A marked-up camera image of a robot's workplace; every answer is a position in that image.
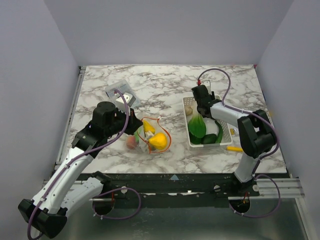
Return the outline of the orange toy peach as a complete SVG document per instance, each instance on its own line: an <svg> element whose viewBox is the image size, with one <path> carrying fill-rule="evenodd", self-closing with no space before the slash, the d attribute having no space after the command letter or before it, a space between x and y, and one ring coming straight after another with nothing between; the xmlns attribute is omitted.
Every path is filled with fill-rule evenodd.
<svg viewBox="0 0 320 240"><path fill-rule="evenodd" d="M128 149L130 150L135 149L137 147L136 138L133 135L128 136L125 144Z"/></svg>

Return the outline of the white plastic basket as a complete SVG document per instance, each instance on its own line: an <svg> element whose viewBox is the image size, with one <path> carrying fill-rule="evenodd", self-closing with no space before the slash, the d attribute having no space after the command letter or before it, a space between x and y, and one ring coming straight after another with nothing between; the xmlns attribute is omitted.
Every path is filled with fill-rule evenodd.
<svg viewBox="0 0 320 240"><path fill-rule="evenodd" d="M193 105L196 104L196 101L194 100L193 96L188 96L188 97L183 97L182 98L182 105L183 108L187 107L187 106L191 106L193 107ZM221 143L214 143L214 144L192 144L190 141L190 137L189 137L189 131L188 131L188 122L190 121L190 119L192 118L192 115L186 116L185 112L183 113L183 117L184 117L184 122L185 122L185 128L186 128L186 137L187 137L187 142L190 148L192 149L196 149L196 148L213 148L213 147L222 147L224 148L227 145L231 145L233 143L233 139L232 139L232 135L230 133L230 128L227 122L218 119L217 121L221 124L222 128L223 128L223 138Z"/></svg>

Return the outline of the clear zip top bag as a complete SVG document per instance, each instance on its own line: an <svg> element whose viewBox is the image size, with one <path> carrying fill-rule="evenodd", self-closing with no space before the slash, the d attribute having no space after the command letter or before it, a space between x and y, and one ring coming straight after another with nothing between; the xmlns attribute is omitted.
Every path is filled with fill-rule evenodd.
<svg viewBox="0 0 320 240"><path fill-rule="evenodd" d="M168 130L161 126L161 119L161 116L141 117L142 126L133 135L126 137L126 148L140 154L161 154L168 151L172 137Z"/></svg>

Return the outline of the yellow toy pepper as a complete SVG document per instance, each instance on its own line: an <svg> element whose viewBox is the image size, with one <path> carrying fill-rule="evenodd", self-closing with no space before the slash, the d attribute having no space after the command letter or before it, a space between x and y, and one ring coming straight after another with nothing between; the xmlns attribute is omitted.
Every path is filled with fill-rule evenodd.
<svg viewBox="0 0 320 240"><path fill-rule="evenodd" d="M162 132L155 134L148 141L149 141L149 144L152 145L157 150L164 150L168 143L166 135Z"/></svg>

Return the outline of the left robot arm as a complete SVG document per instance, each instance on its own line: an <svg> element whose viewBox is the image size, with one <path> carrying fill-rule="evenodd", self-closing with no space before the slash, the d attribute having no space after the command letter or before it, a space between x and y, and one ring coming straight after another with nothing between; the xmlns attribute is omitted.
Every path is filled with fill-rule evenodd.
<svg viewBox="0 0 320 240"><path fill-rule="evenodd" d="M94 172L80 187L71 190L82 171L99 152L117 141L123 134L133 135L143 125L126 100L116 104L102 101L93 110L92 119L79 131L65 159L50 180L32 199L23 199L18 210L27 222L27 237L55 238L64 228L68 217L91 198L107 197L129 187L115 187L105 174Z"/></svg>

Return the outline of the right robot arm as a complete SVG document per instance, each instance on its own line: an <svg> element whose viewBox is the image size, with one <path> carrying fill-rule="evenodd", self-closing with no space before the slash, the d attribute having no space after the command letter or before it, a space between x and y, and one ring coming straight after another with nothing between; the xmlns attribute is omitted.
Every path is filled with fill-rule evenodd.
<svg viewBox="0 0 320 240"><path fill-rule="evenodd" d="M264 153L268 153L278 142L268 116L261 109L252 112L228 106L222 100L216 99L213 93L209 93L203 84L193 87L191 91L200 115L224 121L238 129L243 153L230 178L230 191L241 196L253 182L254 173Z"/></svg>

